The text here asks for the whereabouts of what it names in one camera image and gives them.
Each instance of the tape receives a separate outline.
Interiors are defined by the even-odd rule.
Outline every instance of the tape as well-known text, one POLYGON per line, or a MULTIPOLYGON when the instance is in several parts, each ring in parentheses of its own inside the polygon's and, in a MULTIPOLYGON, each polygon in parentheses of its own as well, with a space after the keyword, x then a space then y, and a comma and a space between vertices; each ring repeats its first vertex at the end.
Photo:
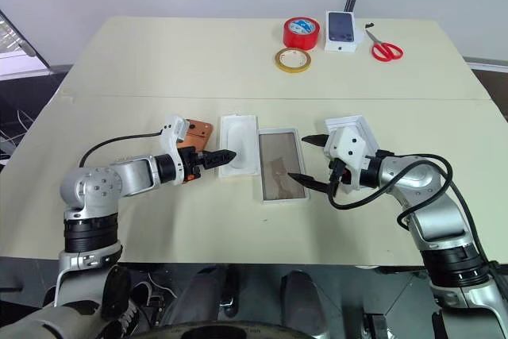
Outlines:
POLYGON ((316 46, 319 24, 308 17, 293 17, 284 23, 284 45, 305 51, 316 46))
POLYGON ((275 63, 283 71, 299 73, 309 68, 310 55, 302 49, 285 48, 277 52, 275 63))

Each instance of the gray floor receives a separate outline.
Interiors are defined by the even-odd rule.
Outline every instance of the gray floor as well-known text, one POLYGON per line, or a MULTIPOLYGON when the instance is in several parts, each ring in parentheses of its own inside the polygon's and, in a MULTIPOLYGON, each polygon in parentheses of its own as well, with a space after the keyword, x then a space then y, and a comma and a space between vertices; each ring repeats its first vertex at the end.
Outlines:
MULTIPOLYGON (((40 306, 45 290, 56 280, 57 266, 49 260, 0 259, 0 283, 24 286, 22 292, 0 293, 0 299, 40 306)), ((205 266, 168 264, 152 275, 178 294, 205 266)), ((235 319, 279 324, 280 279, 295 269, 309 273, 316 283, 333 339, 358 338, 362 311, 385 314, 397 338, 433 337, 431 315, 436 305, 420 273, 383 275, 346 266, 242 265, 240 311, 235 319)), ((133 271, 133 282, 146 277, 146 272, 133 271)))

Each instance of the scissors blade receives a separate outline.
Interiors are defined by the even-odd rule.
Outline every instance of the scissors blade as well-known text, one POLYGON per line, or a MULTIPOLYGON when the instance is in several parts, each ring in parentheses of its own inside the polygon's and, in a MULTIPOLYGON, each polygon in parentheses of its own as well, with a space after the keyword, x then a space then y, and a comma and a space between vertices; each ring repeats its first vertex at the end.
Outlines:
POLYGON ((382 44, 383 43, 381 40, 376 39, 375 36, 372 33, 368 32, 367 30, 365 30, 365 32, 371 38, 371 40, 374 41, 376 44, 382 44))

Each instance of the red tape roll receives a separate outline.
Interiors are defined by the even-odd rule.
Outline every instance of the red tape roll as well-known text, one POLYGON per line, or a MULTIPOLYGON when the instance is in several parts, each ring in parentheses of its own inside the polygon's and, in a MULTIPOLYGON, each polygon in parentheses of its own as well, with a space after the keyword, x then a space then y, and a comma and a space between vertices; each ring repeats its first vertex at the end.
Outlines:
POLYGON ((284 23, 284 45, 305 51, 316 46, 319 24, 308 17, 293 17, 284 23))

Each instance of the smartphone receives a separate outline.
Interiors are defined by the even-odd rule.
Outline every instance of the smartphone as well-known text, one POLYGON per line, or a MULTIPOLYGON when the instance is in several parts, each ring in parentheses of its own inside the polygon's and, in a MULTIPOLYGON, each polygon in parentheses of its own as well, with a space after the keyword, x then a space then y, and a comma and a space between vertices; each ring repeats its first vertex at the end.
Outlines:
POLYGON ((331 41, 343 41, 348 43, 355 40, 352 16, 350 13, 328 13, 328 37, 331 41))
POLYGON ((309 198, 308 190, 289 172, 304 173, 295 129, 264 129, 259 132, 263 202, 309 198))
POLYGON ((182 147, 196 147, 196 152, 205 150, 206 143, 214 131, 214 126, 211 123, 196 121, 194 119, 187 119, 189 121, 189 129, 183 142, 176 144, 177 148, 182 147))

